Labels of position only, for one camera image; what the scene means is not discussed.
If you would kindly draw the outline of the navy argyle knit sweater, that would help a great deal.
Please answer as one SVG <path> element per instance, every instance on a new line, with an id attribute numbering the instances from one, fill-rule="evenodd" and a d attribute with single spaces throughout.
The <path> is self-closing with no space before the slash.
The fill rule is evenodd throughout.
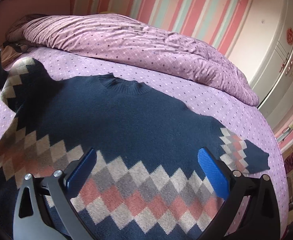
<path id="1" fill-rule="evenodd" d="M 15 113 L 0 140 L 0 230 L 12 237 L 24 176 L 50 176 L 93 148 L 73 205 L 99 239 L 196 239 L 221 204 L 198 163 L 207 148 L 232 170 L 269 169 L 269 155 L 211 116 L 145 83 L 108 73 L 56 81 L 25 57 L 1 100 Z"/>

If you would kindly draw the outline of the brown pillow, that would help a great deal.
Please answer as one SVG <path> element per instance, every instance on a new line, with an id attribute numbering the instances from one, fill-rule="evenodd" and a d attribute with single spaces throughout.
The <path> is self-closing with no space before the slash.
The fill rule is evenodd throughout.
<path id="1" fill-rule="evenodd" d="M 17 57 L 26 53 L 27 45 L 5 42 L 0 46 L 0 89 L 4 87 L 4 83 L 8 78 L 8 72 L 4 67 L 12 63 Z"/>

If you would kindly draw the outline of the purple dotted bed sheet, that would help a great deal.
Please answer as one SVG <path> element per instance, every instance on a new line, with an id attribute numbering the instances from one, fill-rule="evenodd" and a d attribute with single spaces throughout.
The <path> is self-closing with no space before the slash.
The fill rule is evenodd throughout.
<path id="1" fill-rule="evenodd" d="M 269 155 L 269 169 L 252 175 L 259 177 L 267 173 L 271 177 L 278 201 L 281 229 L 285 229 L 289 198 L 283 159 L 270 126 L 256 107 L 248 106 L 220 90 L 128 64 L 82 57 L 45 47 L 31 48 L 19 59 L 25 57 L 42 63 L 50 77 L 56 81 L 111 73 L 126 81 L 145 83 L 182 101 L 194 113 L 217 119 L 231 132 L 252 142 Z M 15 113 L 1 100 L 0 90 L 0 140 L 14 117 Z"/>

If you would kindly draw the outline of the mauve dotted quilt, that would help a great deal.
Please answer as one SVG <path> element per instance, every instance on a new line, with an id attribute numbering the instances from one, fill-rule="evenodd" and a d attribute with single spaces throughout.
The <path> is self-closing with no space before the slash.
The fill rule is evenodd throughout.
<path id="1" fill-rule="evenodd" d="M 259 103 L 245 75 L 214 47 L 127 16 L 31 14 L 17 20 L 5 37 L 166 73 L 221 90 L 249 106 Z"/>

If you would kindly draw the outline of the white wardrobe with stickers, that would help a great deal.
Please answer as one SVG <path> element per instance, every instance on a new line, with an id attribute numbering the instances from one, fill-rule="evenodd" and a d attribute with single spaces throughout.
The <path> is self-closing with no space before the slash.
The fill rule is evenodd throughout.
<path id="1" fill-rule="evenodd" d="M 240 32 L 226 53 L 257 94 L 272 130 L 293 107 L 293 0 L 249 0 Z"/>

